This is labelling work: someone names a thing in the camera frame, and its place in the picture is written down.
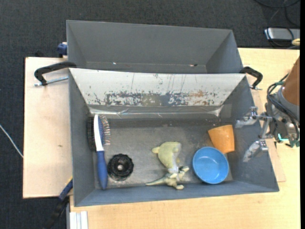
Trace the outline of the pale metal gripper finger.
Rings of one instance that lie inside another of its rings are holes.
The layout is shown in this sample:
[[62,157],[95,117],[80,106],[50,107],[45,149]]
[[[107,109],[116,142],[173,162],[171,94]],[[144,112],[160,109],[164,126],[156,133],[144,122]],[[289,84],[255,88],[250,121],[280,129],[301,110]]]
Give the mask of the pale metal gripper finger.
[[252,158],[261,157],[263,154],[267,153],[268,150],[265,139],[259,139],[248,147],[244,154],[243,162],[248,162]]
[[235,128],[253,125],[257,121],[257,110],[258,107],[251,106],[241,118],[236,120]]

